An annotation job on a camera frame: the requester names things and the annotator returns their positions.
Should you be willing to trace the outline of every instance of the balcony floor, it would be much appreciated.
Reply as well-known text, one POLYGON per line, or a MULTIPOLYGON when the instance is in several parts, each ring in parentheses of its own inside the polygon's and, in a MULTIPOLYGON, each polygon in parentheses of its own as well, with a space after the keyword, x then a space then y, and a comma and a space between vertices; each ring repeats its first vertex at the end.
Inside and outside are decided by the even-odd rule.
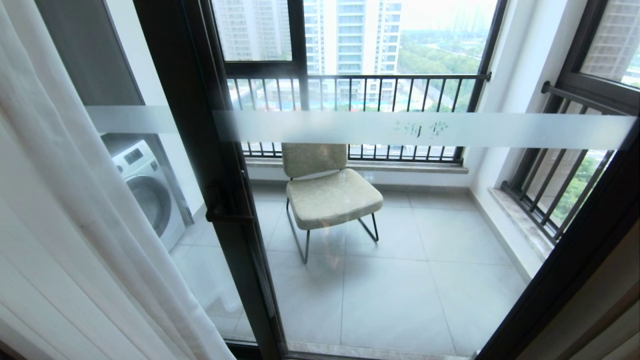
MULTIPOLYGON (((284 188, 253 192, 291 349, 389 359, 394 352, 468 357, 525 288, 467 194, 383 192, 378 244, 355 221, 318 229, 303 265, 284 188)), ((371 225, 371 218, 365 222, 371 225)), ((298 236, 304 240, 305 232, 298 236)), ((230 279, 230 273, 201 212, 171 254, 223 337, 252 340, 242 307, 203 290, 219 286, 204 277, 230 279)))

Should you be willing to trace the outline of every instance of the metal railing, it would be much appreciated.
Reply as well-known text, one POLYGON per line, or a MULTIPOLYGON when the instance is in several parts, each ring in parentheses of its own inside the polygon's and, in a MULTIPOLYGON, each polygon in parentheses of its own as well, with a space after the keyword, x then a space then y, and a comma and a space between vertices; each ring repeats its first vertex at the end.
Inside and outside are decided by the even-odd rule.
MULTIPOLYGON (((545 83, 547 113, 630 115, 545 83)), ((527 149, 510 182, 501 188, 556 244, 588 198, 614 151, 527 149)))
MULTIPOLYGON (((490 75, 308 75, 307 96, 299 79, 231 78, 235 110, 466 112, 477 83, 490 75)), ((462 164, 462 147, 350 144, 350 160, 462 164)), ((279 158, 279 143, 243 143, 245 156, 279 158)))

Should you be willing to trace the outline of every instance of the chair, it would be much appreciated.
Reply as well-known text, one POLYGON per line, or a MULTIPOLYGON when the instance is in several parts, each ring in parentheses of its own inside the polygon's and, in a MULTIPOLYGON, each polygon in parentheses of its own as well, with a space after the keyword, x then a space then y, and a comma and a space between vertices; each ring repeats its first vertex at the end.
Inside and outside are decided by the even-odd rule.
POLYGON ((382 194, 360 174, 346 168, 347 145, 283 143, 282 163, 285 174, 291 178, 287 183, 287 217, 303 264, 307 263, 309 235, 313 229, 358 219, 373 241, 378 241, 373 213, 382 208, 382 194), (295 179, 331 170, 338 171, 311 179, 295 179), (304 253, 291 220, 289 203, 296 224, 307 231, 304 253), (361 219, 369 214, 373 219, 375 236, 361 219))

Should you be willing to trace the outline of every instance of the sheer curtain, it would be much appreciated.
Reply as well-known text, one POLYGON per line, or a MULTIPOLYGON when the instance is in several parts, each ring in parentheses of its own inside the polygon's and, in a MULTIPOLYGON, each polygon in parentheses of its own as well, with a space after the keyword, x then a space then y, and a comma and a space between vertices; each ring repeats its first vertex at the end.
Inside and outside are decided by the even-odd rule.
POLYGON ((0 0, 0 174, 0 340, 28 359, 233 359, 33 1, 0 0))

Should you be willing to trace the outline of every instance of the front-load washing machine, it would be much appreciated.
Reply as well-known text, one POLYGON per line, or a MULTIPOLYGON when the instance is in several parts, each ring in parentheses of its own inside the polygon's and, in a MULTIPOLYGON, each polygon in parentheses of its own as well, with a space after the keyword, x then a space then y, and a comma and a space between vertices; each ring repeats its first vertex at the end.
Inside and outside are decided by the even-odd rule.
POLYGON ((185 230, 178 205, 154 153, 144 140, 113 156, 113 162, 167 251, 185 230))

